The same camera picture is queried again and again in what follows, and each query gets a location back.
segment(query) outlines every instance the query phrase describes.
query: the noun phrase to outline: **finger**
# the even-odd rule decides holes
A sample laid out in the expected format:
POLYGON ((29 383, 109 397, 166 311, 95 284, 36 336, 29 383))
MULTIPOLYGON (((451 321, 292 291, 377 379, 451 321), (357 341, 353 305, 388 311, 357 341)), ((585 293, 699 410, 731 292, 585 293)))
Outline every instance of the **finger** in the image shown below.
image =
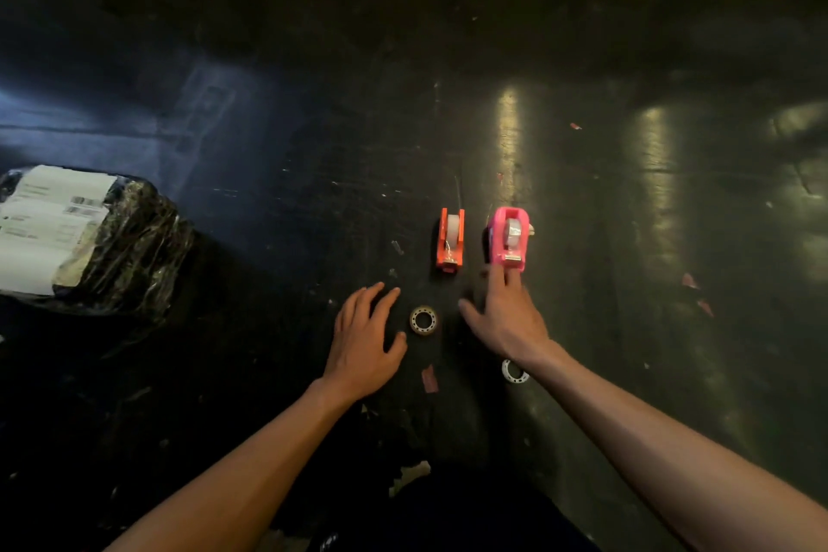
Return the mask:
POLYGON ((463 320, 466 321, 474 336, 483 338, 483 316, 477 311, 469 299, 461 299, 457 307, 460 308, 463 320))
POLYGON ((354 322, 354 308, 357 305, 357 299, 359 299, 359 296, 364 292, 365 286, 360 288, 355 293, 352 293, 351 296, 345 300, 342 309, 339 311, 339 314, 342 315, 342 329, 348 329, 351 327, 351 323, 354 322))
POLYGON ((405 332, 397 332, 391 349, 388 350, 388 357, 394 362, 396 367, 400 366, 400 362, 402 362, 402 357, 406 355, 406 351, 408 351, 406 334, 405 332))
POLYGON ((373 321, 376 319, 377 322, 381 323, 382 326, 385 327, 385 322, 388 321, 388 313, 391 312, 391 306, 394 305, 394 302, 397 301, 397 297, 399 296, 399 288, 391 289, 385 297, 378 301, 377 307, 373 309, 371 320, 373 321))
POLYGON ((489 268, 489 292, 501 290, 506 285, 501 264, 492 264, 489 268))
POLYGON ((511 289, 520 290, 520 270, 506 269, 506 285, 511 289))
POLYGON ((383 286, 385 286, 383 282, 377 282, 359 296, 356 308, 354 308, 354 323, 357 325, 367 323, 368 317, 371 316, 371 302, 379 295, 379 291, 383 289, 383 286))

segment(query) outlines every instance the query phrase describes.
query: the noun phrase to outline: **black floor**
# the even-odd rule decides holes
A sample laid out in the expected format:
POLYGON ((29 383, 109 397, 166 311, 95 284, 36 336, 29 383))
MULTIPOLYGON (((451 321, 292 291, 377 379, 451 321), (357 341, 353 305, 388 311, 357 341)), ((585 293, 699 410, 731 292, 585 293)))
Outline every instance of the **black floor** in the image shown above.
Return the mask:
POLYGON ((0 304, 4 532, 103 547, 296 398, 340 302, 384 279, 389 328, 429 304, 440 332, 277 526, 426 458, 528 479, 605 550, 680 549, 459 323, 502 204, 532 217, 526 280, 576 358, 828 502, 825 0, 2 1, 0 170, 138 175, 202 233, 169 324, 131 345, 0 304))

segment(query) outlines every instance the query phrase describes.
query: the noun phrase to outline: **dark clothing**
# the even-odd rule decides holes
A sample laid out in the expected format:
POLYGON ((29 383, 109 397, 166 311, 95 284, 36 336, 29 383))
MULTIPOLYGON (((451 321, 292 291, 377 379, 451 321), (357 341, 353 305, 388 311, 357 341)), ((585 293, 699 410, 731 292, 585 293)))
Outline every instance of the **dark clothing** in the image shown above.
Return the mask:
POLYGON ((437 469, 392 500, 326 529, 308 552, 599 552, 539 491, 492 474, 437 469))

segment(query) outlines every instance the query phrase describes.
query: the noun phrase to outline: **black plastic-wrapped package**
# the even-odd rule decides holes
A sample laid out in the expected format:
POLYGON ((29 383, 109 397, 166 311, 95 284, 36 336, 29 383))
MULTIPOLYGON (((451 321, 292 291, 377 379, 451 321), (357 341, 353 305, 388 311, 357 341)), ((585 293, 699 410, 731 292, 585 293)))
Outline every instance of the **black plastic-wrapped package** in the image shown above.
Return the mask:
POLYGON ((193 239, 192 224, 143 179, 45 166, 0 177, 0 293, 28 304, 158 322, 193 239), (88 197, 84 180, 105 195, 88 197), (38 275, 38 292, 21 292, 38 275))

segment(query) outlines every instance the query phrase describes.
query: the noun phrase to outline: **white shipping label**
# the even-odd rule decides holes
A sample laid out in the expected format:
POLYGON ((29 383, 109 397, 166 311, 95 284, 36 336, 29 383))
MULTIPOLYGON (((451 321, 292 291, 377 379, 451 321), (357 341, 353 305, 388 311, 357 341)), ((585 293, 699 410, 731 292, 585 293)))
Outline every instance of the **white shipping label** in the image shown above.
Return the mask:
MULTIPOLYGON (((53 166, 37 166, 24 175, 0 204, 0 289, 53 295, 62 264, 81 254, 88 262, 109 214, 104 199, 115 179, 53 166)), ((69 285, 78 284, 79 273, 69 285)), ((61 285, 68 285, 65 277, 61 285)))

